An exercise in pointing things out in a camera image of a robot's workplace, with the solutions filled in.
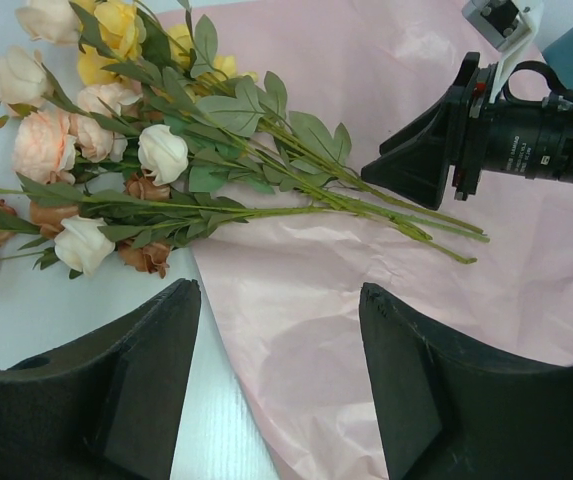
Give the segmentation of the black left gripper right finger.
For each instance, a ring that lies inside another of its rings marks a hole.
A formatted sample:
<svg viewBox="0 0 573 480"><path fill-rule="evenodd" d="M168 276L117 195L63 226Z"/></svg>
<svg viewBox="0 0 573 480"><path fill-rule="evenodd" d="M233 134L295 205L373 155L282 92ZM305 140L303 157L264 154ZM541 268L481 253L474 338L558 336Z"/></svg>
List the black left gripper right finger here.
<svg viewBox="0 0 573 480"><path fill-rule="evenodd" d="M573 365L482 343L374 283L359 322L392 479L573 479Z"/></svg>

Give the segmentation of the cream rose stem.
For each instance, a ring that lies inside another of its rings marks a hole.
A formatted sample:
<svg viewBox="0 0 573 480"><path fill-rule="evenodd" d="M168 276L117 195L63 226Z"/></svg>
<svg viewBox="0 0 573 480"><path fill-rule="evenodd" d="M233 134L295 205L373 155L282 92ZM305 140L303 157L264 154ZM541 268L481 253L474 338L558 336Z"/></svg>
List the cream rose stem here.
<svg viewBox="0 0 573 480"><path fill-rule="evenodd" d="M374 192L347 163L347 128L290 110L275 73L239 72L207 17L165 28L140 1L30 1L15 16L33 40L76 46L83 82L70 97L38 52L0 57L0 104L18 122L12 167L30 202L20 219L0 192L0 245L27 236L38 268L78 277L117 254L161 276L172 251L224 225L330 212L430 248L436 229L485 240Z"/></svg>

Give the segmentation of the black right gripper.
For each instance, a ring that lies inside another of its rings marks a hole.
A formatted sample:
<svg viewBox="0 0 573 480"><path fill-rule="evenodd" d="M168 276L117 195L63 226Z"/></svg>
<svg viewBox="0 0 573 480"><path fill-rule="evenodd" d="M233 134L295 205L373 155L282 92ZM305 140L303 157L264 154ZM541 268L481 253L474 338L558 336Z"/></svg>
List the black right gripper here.
<svg viewBox="0 0 573 480"><path fill-rule="evenodd" d="M473 159L473 136L491 87L491 70L479 63L480 54L468 52L447 97L383 142L379 157L361 169L361 179L437 210L453 165L454 198L474 195L482 161Z"/></svg>

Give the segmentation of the yellow rose stem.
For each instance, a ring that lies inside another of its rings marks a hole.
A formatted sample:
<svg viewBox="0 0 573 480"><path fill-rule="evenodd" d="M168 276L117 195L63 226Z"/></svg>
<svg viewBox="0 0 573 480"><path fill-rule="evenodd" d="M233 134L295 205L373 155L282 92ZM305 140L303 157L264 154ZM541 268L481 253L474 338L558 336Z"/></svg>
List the yellow rose stem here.
<svg viewBox="0 0 573 480"><path fill-rule="evenodd" d="M337 213L380 221L422 243L431 243L436 229L485 240L473 225L384 193L367 202L372 188L346 163L346 127L329 130L317 117L289 110L276 74L238 73L233 58L218 54L209 18L168 30L140 2L73 10L81 58L97 57L110 78L135 82L143 92L133 112L65 106L137 144L123 169L123 191L172 187L218 197L225 185L241 182L266 194L295 193L300 207L340 206Z"/></svg>

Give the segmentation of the purple wrapping paper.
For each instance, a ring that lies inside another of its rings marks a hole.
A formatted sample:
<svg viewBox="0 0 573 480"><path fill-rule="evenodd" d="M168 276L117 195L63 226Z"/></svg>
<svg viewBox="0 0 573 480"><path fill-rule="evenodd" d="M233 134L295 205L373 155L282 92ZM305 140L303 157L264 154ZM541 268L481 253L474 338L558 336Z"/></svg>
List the purple wrapping paper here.
<svg viewBox="0 0 573 480"><path fill-rule="evenodd" d="M198 1L242 69L290 106L344 123L351 165L433 102L460 60L496 52L458 1ZM573 186L486 173L446 212L489 244L440 234L465 266L382 224L309 215L228 226L193 252L250 411L282 479L384 479L358 318L375 283L450 332L573 366Z"/></svg>

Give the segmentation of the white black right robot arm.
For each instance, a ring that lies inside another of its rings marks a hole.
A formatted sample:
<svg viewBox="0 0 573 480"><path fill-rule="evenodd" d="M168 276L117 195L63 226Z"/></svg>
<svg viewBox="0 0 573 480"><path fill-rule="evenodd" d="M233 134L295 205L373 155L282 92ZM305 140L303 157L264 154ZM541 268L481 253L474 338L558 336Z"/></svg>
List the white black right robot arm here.
<svg viewBox="0 0 573 480"><path fill-rule="evenodd" d="M573 184L573 90L547 64L522 61L518 70L541 75L549 95L524 100L509 86L494 94L499 66L479 61L465 55L445 94L380 145L362 180L431 210L448 185L467 200L484 171Z"/></svg>

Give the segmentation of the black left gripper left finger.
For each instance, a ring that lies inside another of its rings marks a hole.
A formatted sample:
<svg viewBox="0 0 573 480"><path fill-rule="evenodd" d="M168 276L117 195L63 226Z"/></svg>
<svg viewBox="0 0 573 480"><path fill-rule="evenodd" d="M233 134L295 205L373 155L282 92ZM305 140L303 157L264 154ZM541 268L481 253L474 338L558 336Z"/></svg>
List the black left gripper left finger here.
<svg viewBox="0 0 573 480"><path fill-rule="evenodd" d="M0 370L0 479L169 478L200 309L181 279Z"/></svg>

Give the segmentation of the pink peony stem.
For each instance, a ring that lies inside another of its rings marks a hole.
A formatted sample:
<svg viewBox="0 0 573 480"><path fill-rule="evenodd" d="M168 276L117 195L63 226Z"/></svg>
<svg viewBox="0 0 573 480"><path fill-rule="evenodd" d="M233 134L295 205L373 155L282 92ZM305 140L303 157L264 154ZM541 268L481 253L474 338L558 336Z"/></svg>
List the pink peony stem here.
<svg viewBox="0 0 573 480"><path fill-rule="evenodd" d="M13 167L20 180L27 177L40 184L65 182L89 192L123 191L126 184L123 169L137 154L137 144L94 120L68 112L65 106L81 102L96 113L105 105L133 112L142 96L143 93L118 84L92 85L83 89L75 100L60 96L54 108L25 116L19 124L13 151ZM250 208L302 205L295 193L266 194L241 182L225 185L220 193ZM436 230L431 233L431 243L414 241L436 248L433 238Z"/></svg>

